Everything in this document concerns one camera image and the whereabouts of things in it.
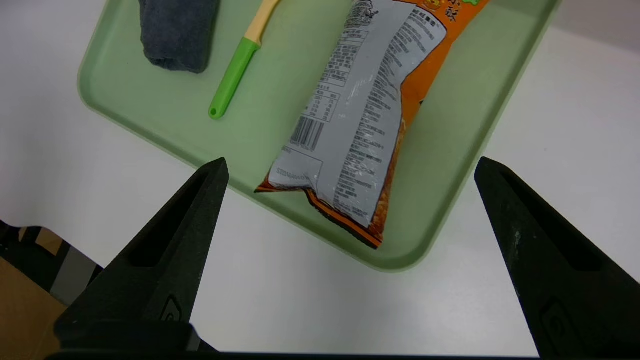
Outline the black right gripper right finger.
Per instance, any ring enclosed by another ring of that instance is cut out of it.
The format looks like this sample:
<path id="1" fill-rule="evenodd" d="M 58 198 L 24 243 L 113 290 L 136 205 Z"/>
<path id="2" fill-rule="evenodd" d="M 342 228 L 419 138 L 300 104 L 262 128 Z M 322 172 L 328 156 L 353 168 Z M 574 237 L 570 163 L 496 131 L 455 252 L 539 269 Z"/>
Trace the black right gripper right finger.
<path id="1" fill-rule="evenodd" d="M 507 166 L 474 181 L 539 357 L 637 360 L 638 281 Z"/>

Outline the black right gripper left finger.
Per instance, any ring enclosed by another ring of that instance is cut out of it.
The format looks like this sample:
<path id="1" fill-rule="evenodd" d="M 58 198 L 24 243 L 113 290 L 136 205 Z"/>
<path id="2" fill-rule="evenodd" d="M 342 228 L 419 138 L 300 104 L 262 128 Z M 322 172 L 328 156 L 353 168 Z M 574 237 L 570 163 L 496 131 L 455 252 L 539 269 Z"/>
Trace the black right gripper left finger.
<path id="1" fill-rule="evenodd" d="M 78 335 L 101 322 L 188 322 L 217 227 L 229 170 L 201 166 L 55 324 Z"/>

